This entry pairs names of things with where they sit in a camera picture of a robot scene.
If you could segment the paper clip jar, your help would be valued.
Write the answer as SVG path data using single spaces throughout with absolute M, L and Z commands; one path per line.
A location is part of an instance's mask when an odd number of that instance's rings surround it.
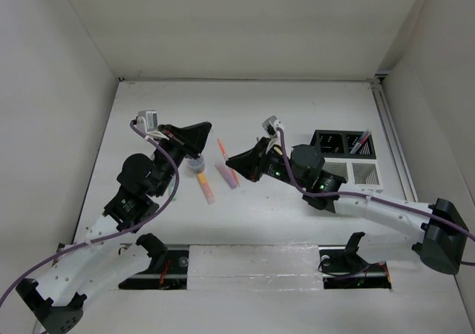
M 187 158 L 186 164 L 193 174 L 203 173 L 206 169 L 204 157 L 200 155 L 197 158 Z

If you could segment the orange pen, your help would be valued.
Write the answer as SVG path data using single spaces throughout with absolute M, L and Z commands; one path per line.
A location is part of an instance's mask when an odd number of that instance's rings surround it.
M 224 148 L 224 145 L 223 145 L 222 141 L 219 138 L 217 138 L 217 144 L 218 144 L 218 147 L 219 147 L 219 149 L 220 149 L 220 151 L 223 155 L 223 158 L 225 160 L 225 166 L 227 166 L 226 162 L 228 161 L 229 158 L 228 158 L 228 155 L 226 153 L 226 149 Z M 236 182 L 237 186 L 240 186 L 239 179 L 238 179 L 238 176 L 236 175 L 235 171 L 233 169 L 231 169 L 230 167 L 228 167 L 228 169 L 229 169 L 234 181 Z

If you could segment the orange highlighter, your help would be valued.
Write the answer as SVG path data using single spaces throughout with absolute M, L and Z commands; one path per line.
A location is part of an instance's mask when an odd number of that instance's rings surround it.
M 212 192 L 212 189 L 209 185 L 209 182 L 207 180 L 207 177 L 205 176 L 204 173 L 199 173 L 197 174 L 197 181 L 200 185 L 200 188 L 206 198 L 206 201 L 208 204 L 213 204 L 215 202 L 214 194 Z

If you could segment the blue pen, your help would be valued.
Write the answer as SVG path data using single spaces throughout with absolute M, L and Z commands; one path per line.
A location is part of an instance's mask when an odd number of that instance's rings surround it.
M 352 147 L 350 153 L 356 154 L 358 150 L 366 143 L 366 140 L 369 136 L 370 131 L 366 130 L 356 141 L 355 145 Z

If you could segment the red pen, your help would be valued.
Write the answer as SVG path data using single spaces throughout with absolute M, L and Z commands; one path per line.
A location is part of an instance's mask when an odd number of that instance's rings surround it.
M 364 144 L 366 143 L 367 139 L 369 138 L 369 136 L 371 135 L 371 132 L 370 131 L 366 131 L 364 132 L 360 137 L 359 139 L 357 140 L 356 144 L 354 145 L 354 147 L 352 148 L 352 152 L 354 154 L 358 153 L 359 150 L 364 146 Z

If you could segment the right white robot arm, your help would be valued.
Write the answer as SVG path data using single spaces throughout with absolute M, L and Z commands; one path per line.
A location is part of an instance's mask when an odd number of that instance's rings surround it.
M 226 161 L 230 169 L 253 183 L 267 175 L 293 186 L 314 209 L 396 230 L 425 266 L 447 275 L 459 272 L 471 233 L 452 202 L 414 203 L 386 197 L 349 184 L 344 177 L 324 170 L 324 164 L 313 145 L 296 145 L 288 151 L 284 139 L 267 137 Z

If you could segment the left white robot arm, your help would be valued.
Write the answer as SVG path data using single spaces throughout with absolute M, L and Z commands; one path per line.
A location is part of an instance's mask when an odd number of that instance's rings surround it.
M 68 333 L 101 292 L 166 263 L 168 248 L 152 233 L 139 230 L 165 210 L 154 202 L 171 182 L 179 183 L 185 158 L 197 159 L 206 146 L 210 122 L 178 128 L 158 125 L 150 132 L 131 128 L 155 147 L 152 156 L 132 154 L 117 177 L 119 190 L 83 240 L 49 258 L 52 267 L 40 278 L 22 276 L 15 288 L 46 333 Z

